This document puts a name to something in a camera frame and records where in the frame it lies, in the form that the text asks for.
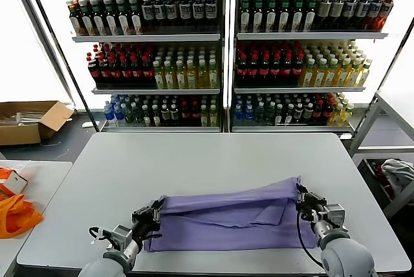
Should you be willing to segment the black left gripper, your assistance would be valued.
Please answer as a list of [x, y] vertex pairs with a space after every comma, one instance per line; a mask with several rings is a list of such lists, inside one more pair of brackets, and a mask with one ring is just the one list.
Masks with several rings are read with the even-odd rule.
[[132, 238], [135, 241], [145, 241], [153, 238], [160, 238], [160, 211], [162, 199], [152, 200], [146, 206], [135, 210], [132, 213]]

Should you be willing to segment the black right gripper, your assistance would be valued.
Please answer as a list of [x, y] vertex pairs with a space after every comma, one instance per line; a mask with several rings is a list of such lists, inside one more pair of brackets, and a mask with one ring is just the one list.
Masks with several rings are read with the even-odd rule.
[[321, 219], [320, 212], [325, 211], [326, 198], [308, 191], [301, 183], [296, 183], [296, 188], [298, 190], [297, 211], [300, 218], [313, 223], [318, 222]]

